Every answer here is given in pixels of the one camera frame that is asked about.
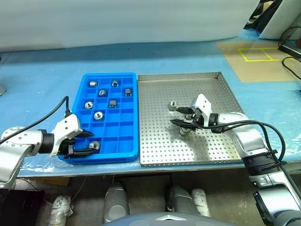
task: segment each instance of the blue table surface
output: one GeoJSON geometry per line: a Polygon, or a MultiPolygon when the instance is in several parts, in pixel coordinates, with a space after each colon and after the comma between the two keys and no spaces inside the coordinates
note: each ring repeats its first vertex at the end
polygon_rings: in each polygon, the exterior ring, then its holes
{"type": "MultiPolygon", "coordinates": [[[[254,31],[224,41],[257,41],[254,31]]],[[[0,54],[0,131],[26,126],[46,115],[66,95],[73,105],[86,73],[136,74],[222,72],[250,119],[270,123],[286,140],[286,161],[301,160],[301,84],[298,81],[242,83],[215,41],[133,43],[0,54]]],[[[35,128],[51,131],[63,118],[61,108],[35,128]]],[[[280,149],[269,130],[272,147],[280,149]]],[[[186,171],[241,167],[241,163],[142,167],[130,163],[69,165],[57,157],[26,157],[19,177],[77,176],[138,172],[186,171]]]]}

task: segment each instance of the cardboard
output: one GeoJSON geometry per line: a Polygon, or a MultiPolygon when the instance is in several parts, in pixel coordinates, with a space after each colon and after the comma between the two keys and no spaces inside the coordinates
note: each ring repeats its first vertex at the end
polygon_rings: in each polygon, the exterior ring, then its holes
{"type": "MultiPolygon", "coordinates": [[[[217,42],[228,63],[242,82],[298,81],[281,61],[289,55],[278,50],[278,42],[217,42]]],[[[293,59],[285,64],[301,76],[301,64],[293,59]]]]}

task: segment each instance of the white shoe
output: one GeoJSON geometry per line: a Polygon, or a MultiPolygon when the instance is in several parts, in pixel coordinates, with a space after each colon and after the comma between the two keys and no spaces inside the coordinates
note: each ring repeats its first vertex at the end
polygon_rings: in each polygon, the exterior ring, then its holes
{"type": "Polygon", "coordinates": [[[200,215],[205,217],[211,217],[204,190],[199,188],[193,189],[191,192],[191,196],[200,215]]]}
{"type": "Polygon", "coordinates": [[[65,226],[66,218],[73,213],[70,205],[69,196],[58,196],[53,203],[48,226],[65,226]]]}

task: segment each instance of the white wall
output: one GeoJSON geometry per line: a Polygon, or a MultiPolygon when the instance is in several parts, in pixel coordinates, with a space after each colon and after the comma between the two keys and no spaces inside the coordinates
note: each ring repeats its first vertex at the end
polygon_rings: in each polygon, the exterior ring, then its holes
{"type": "Polygon", "coordinates": [[[0,51],[237,36],[259,0],[1,0],[0,51]]]}

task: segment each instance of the black cable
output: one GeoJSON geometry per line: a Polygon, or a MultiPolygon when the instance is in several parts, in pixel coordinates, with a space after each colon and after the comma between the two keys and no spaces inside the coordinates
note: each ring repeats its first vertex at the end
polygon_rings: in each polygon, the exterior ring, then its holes
{"type": "Polygon", "coordinates": [[[262,21],[262,20],[260,20],[260,21],[258,22],[258,24],[257,24],[257,26],[256,26],[256,28],[255,28],[257,36],[260,36],[260,34],[258,33],[258,27],[259,27],[261,21],[262,21]]]}
{"type": "Polygon", "coordinates": [[[278,134],[278,136],[281,140],[281,145],[282,145],[279,160],[282,161],[283,156],[285,155],[285,141],[284,141],[284,138],[275,127],[273,127],[273,126],[271,126],[267,123],[263,123],[263,122],[259,122],[259,121],[255,121],[255,120],[243,120],[243,121],[234,121],[234,122],[225,123],[225,124],[222,124],[222,125],[215,125],[215,126],[208,126],[208,127],[200,126],[200,125],[195,123],[196,127],[198,127],[199,129],[217,129],[217,128],[222,128],[222,127],[225,127],[225,126],[233,126],[233,127],[228,128],[228,129],[224,129],[223,132],[228,131],[230,129],[234,129],[234,128],[243,126],[243,125],[252,125],[252,124],[257,124],[261,127],[261,129],[264,133],[264,137],[265,137],[268,149],[269,149],[270,152],[272,151],[272,147],[271,147],[270,142],[269,142],[268,133],[267,133],[264,126],[270,127],[271,129],[273,129],[278,134]]]}
{"type": "MultiPolygon", "coordinates": [[[[285,148],[285,140],[284,140],[282,134],[279,132],[279,130],[276,129],[274,126],[270,125],[270,124],[267,124],[267,123],[264,123],[264,122],[258,122],[258,123],[256,123],[256,122],[254,122],[254,123],[251,123],[251,122],[250,122],[250,123],[241,123],[241,124],[232,126],[232,127],[230,127],[230,128],[223,129],[222,132],[226,132],[226,131],[228,131],[228,130],[231,130],[231,129],[234,129],[234,128],[237,128],[237,127],[240,127],[240,126],[251,125],[251,124],[261,124],[262,126],[266,126],[266,127],[271,128],[272,130],[274,130],[274,131],[277,133],[277,135],[279,136],[280,142],[281,142],[281,146],[282,146],[282,148],[281,148],[281,153],[280,153],[280,156],[279,156],[278,160],[279,160],[279,161],[282,161],[282,160],[283,160],[283,157],[284,157],[284,155],[285,155],[285,149],[286,149],[286,148],[285,148]]],[[[267,133],[266,129],[263,129],[263,133],[264,133],[264,138],[265,138],[265,140],[266,140],[268,149],[269,149],[270,151],[272,151],[272,147],[271,147],[271,145],[270,145],[270,142],[269,142],[269,136],[268,136],[268,133],[267,133]]]]}
{"type": "MultiPolygon", "coordinates": [[[[33,187],[33,188],[38,192],[38,189],[37,189],[32,183],[30,183],[28,180],[25,180],[25,179],[23,179],[23,178],[17,178],[17,179],[27,182],[31,187],[33,187]]],[[[48,202],[45,198],[43,198],[43,200],[44,200],[47,204],[49,204],[49,205],[51,205],[51,206],[53,205],[53,203],[48,202]]]]}
{"type": "Polygon", "coordinates": [[[20,134],[20,133],[22,133],[22,132],[24,132],[24,131],[30,129],[30,128],[36,126],[36,125],[38,125],[39,123],[41,123],[42,121],[44,121],[45,119],[47,119],[47,118],[48,118],[49,116],[51,116],[54,112],[56,112],[56,111],[62,106],[62,104],[63,104],[65,101],[66,101],[66,113],[70,112],[70,110],[69,110],[69,97],[68,97],[68,96],[65,96],[65,97],[60,101],[60,103],[59,103],[59,104],[58,104],[51,112],[49,112],[47,115],[45,115],[43,118],[37,120],[37,121],[34,122],[33,124],[31,124],[31,125],[29,125],[29,126],[26,126],[26,127],[24,127],[23,129],[18,130],[17,132],[15,132],[15,133],[13,133],[13,134],[7,136],[6,138],[0,140],[0,145],[3,144],[5,141],[11,139],[12,137],[14,137],[14,136],[16,136],[16,135],[18,135],[18,134],[20,134]]]}
{"type": "Polygon", "coordinates": [[[291,73],[293,73],[294,76],[296,76],[298,79],[301,80],[301,77],[300,77],[300,76],[298,76],[292,69],[290,69],[288,66],[285,65],[284,61],[285,61],[286,59],[288,59],[288,58],[297,60],[297,61],[299,61],[300,63],[301,63],[301,61],[298,60],[297,58],[293,57],[293,56],[288,56],[288,57],[284,58],[284,59],[281,61],[282,65],[283,65],[287,70],[289,70],[291,73]]]}
{"type": "Polygon", "coordinates": [[[280,36],[280,39],[279,39],[279,42],[278,42],[278,46],[280,47],[282,44],[283,44],[283,35],[285,34],[285,32],[287,32],[288,30],[290,30],[290,29],[293,29],[293,28],[301,28],[300,26],[294,26],[294,27],[289,27],[289,28],[287,28],[282,34],[281,34],[281,36],[280,36]]]}
{"type": "Polygon", "coordinates": [[[81,189],[83,188],[85,182],[86,182],[87,177],[85,176],[83,183],[81,184],[81,186],[79,187],[79,190],[76,192],[76,194],[72,197],[71,201],[73,201],[75,199],[75,197],[79,194],[79,192],[81,191],[81,189]]]}

